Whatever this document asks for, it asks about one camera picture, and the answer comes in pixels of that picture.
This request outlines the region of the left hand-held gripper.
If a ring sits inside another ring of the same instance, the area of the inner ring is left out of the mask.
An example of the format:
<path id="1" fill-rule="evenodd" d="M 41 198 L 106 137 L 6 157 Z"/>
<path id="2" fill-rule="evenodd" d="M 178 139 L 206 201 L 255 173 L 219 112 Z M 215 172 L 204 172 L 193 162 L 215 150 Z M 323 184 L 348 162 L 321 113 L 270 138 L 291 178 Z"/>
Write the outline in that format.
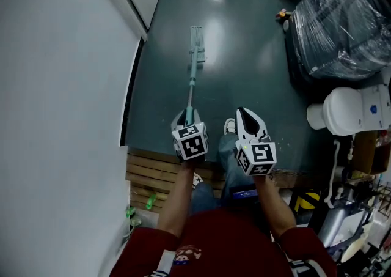
<path id="1" fill-rule="evenodd" d="M 193 125 L 185 127 L 186 110 L 180 111 L 171 122 L 174 149 L 180 161 L 204 157 L 208 152 L 206 125 L 201 122 L 196 109 L 193 109 Z"/>

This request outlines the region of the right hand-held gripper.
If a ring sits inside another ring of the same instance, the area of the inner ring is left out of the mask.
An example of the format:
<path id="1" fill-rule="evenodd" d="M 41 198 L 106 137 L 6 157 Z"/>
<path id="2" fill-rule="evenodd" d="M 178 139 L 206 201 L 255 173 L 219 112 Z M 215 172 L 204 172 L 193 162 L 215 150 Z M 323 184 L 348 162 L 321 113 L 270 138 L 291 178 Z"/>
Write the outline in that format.
<path id="1" fill-rule="evenodd" d="M 246 132 L 259 138 L 246 139 Z M 253 111 L 242 107 L 236 110 L 238 139 L 236 159 L 246 176 L 269 175 L 277 163 L 276 145 L 271 141 L 265 122 Z"/>

